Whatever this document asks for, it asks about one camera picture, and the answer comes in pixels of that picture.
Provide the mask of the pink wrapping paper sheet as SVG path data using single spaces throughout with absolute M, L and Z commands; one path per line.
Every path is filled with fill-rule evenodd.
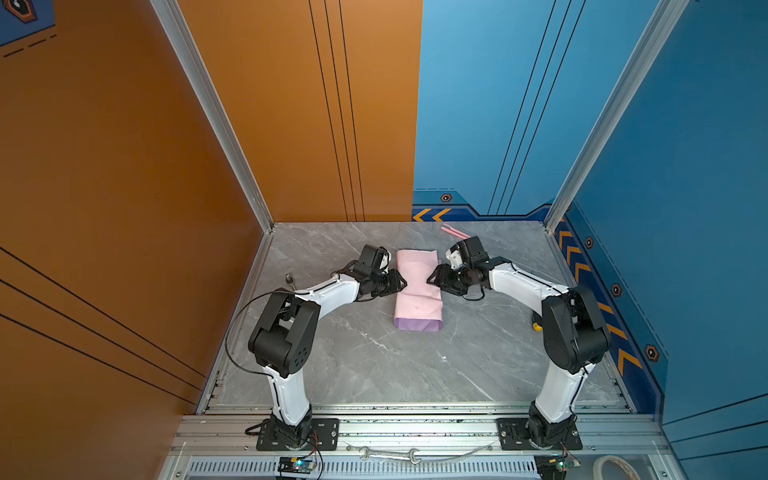
M 439 332 L 443 328 L 441 290 L 427 283 L 438 267 L 436 251 L 399 250 L 397 270 L 407 285 L 396 295 L 394 325 L 413 332 Z

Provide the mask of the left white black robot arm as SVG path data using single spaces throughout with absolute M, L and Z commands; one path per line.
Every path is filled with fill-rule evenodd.
M 267 426 L 275 441 L 298 449 L 312 436 L 312 407 L 303 367 L 319 321 L 336 309 L 401 292 L 407 281 L 396 270 L 368 276 L 337 273 L 303 291 L 271 293 L 254 327 L 248 350 L 270 384 L 273 406 Z

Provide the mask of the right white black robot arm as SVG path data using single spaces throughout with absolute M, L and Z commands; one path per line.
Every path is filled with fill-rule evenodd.
M 572 438 L 575 402 L 611 349 L 610 332 L 592 291 L 547 282 L 511 262 L 457 269 L 441 264 L 427 283 L 456 296 L 477 285 L 513 298 L 538 316 L 549 366 L 542 390 L 530 405 L 525 436 L 539 449 Z

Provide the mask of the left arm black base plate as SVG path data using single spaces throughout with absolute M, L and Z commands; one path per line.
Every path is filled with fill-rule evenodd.
M 339 440 L 338 418 L 311 418 L 290 426 L 270 417 L 261 424 L 256 449 L 258 451 L 312 450 L 335 451 Z

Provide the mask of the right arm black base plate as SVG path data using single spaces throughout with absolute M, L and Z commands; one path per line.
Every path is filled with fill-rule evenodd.
M 548 423 L 539 418 L 499 418 L 496 420 L 501 448 L 511 450 L 582 450 L 583 443 L 576 426 L 578 417 Z

